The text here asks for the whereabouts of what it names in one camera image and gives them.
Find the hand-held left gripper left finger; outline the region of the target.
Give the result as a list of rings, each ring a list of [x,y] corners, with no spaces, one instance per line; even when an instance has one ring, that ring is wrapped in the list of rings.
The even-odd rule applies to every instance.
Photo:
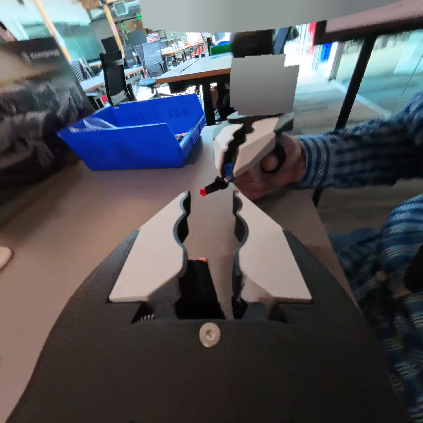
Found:
[[[112,303],[175,304],[188,267],[184,246],[191,193],[182,192],[143,224],[109,295]]]

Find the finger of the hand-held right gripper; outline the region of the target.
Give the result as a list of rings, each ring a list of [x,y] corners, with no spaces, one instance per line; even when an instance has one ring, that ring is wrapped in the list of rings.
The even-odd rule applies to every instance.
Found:
[[[232,173],[241,173],[245,167],[245,125],[229,124],[221,129],[213,141],[214,165],[218,173],[232,165]]]
[[[252,123],[252,132],[245,135],[245,141],[237,148],[233,167],[234,179],[247,171],[253,171],[256,179],[262,178],[262,161],[275,148],[275,128],[279,117],[266,118]]]

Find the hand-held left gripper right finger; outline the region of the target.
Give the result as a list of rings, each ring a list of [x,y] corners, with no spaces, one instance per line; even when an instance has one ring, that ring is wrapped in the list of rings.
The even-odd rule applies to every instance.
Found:
[[[233,192],[234,314],[260,303],[267,312],[276,304],[311,304],[313,299],[283,228],[243,194]]]

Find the black lego gear assembly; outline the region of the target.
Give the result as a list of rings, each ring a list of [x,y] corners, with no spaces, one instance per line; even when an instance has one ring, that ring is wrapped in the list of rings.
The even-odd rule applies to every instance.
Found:
[[[223,174],[221,176],[217,176],[214,182],[200,189],[200,195],[205,197],[216,191],[228,188],[229,184],[235,181],[233,168],[234,165],[232,163],[224,165]]]

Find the person's right forearm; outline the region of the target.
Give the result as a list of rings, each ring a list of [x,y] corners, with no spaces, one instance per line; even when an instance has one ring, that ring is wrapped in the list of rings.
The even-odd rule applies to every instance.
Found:
[[[298,140],[305,157],[299,188],[359,188],[421,178],[423,94],[417,93],[388,119],[302,135]]]

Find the black lego set box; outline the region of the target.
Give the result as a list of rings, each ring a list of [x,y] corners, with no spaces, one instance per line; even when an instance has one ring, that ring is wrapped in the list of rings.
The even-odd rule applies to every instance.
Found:
[[[53,38],[1,42],[0,71],[3,206],[69,163],[57,133],[93,108]]]

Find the person's right hand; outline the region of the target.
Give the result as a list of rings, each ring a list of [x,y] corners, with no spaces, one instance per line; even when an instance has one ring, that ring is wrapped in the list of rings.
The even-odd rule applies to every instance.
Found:
[[[304,175],[306,159],[299,140],[283,134],[277,141],[286,154],[285,161],[277,172],[274,170],[278,165],[278,158],[271,152],[259,165],[235,179],[236,189],[252,201],[260,200],[283,187],[295,185]]]

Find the background office table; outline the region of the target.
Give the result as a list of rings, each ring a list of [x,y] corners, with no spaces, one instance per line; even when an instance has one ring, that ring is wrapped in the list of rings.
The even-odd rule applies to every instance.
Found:
[[[187,60],[156,77],[157,84],[168,84],[171,93],[199,86],[203,93],[204,114],[207,126],[215,125],[211,84],[216,83],[218,98],[224,98],[226,82],[230,78],[232,54],[230,52]]]

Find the black table leg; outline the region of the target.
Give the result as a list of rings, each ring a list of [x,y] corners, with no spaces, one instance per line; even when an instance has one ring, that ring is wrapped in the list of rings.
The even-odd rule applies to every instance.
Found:
[[[335,125],[335,129],[339,130],[341,128],[344,128],[348,122],[350,113],[352,111],[354,102],[356,100],[360,85],[362,83],[362,79],[364,77],[364,74],[366,72],[367,69],[367,65],[368,62],[370,60],[374,45],[376,43],[376,39],[377,39],[377,35],[368,35],[365,36],[362,39],[362,45],[361,45],[361,49],[359,51],[358,54],[358,58],[356,61],[356,65],[354,67],[354,70],[352,72],[352,77],[350,80],[350,83],[347,87],[347,91],[345,94],[345,98],[340,110],[340,113],[338,115],[338,119]],[[332,67],[331,67],[331,73],[330,73],[330,77],[329,77],[329,81],[333,80],[334,78],[336,78],[336,76],[331,76],[332,74],[335,75],[338,72],[339,69],[339,63],[341,60],[341,56],[343,54],[344,51],[344,45],[345,42],[340,42],[338,43],[338,46],[336,47],[335,51],[335,55],[333,57],[333,63],[332,63]],[[322,194],[322,190],[321,189],[317,189],[315,190],[312,200],[313,200],[313,204],[314,206],[317,208],[320,197]]]

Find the blue plastic bin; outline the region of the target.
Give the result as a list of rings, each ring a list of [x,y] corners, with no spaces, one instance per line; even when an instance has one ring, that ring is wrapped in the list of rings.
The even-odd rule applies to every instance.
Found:
[[[92,171],[180,168],[205,124],[187,94],[108,106],[57,135]]]

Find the teal seat office chair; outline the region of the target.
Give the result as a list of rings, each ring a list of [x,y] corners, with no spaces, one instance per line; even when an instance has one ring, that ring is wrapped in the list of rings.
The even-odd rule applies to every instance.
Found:
[[[156,79],[165,73],[160,41],[144,43],[142,50],[144,55],[144,69],[147,77],[140,79],[139,86],[151,90],[152,96],[150,99],[160,98],[161,95],[157,91],[158,85]]]

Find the person's plaid shirt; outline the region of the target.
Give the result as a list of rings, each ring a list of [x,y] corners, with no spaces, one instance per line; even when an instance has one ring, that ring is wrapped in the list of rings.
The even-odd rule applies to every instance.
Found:
[[[380,230],[328,236],[399,399],[411,421],[422,422],[422,194],[396,207]]]

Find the black mesh office chair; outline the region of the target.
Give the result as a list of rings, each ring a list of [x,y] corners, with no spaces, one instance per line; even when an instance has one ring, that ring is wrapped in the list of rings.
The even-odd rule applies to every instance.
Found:
[[[99,54],[102,65],[106,95],[109,104],[117,107],[120,103],[135,101],[131,84],[125,77],[124,58],[115,38],[101,40],[104,51]]]

